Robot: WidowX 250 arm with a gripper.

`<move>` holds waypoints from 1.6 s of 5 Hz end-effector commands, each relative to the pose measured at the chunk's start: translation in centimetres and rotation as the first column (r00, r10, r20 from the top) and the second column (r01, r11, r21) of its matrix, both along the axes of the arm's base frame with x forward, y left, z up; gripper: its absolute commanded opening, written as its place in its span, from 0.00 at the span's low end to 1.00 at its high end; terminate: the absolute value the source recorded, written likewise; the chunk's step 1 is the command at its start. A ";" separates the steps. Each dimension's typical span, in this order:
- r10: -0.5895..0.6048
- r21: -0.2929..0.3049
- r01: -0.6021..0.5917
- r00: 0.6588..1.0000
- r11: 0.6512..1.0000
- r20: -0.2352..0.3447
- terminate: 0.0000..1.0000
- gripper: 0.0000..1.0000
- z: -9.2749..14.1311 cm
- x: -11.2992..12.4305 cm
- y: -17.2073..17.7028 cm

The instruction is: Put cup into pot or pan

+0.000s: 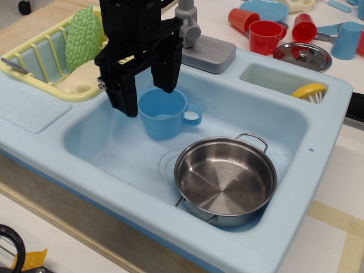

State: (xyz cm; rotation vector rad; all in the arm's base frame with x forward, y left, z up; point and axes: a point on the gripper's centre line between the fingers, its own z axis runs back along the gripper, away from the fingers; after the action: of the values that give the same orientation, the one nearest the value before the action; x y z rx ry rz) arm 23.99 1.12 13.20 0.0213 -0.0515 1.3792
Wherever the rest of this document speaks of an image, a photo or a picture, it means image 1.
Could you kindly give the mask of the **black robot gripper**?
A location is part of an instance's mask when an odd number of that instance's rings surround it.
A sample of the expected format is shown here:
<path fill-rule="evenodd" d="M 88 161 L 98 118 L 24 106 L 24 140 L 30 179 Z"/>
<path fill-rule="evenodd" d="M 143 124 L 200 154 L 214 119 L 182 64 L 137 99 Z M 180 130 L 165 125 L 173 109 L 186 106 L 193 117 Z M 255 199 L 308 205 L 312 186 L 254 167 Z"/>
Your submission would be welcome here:
<path fill-rule="evenodd" d="M 99 85 L 113 108 L 138 115 L 135 75 L 151 69 L 153 83 L 166 93 L 177 85 L 182 58 L 180 27 L 174 17 L 162 20 L 162 1 L 100 1 L 108 42 L 95 57 Z"/>

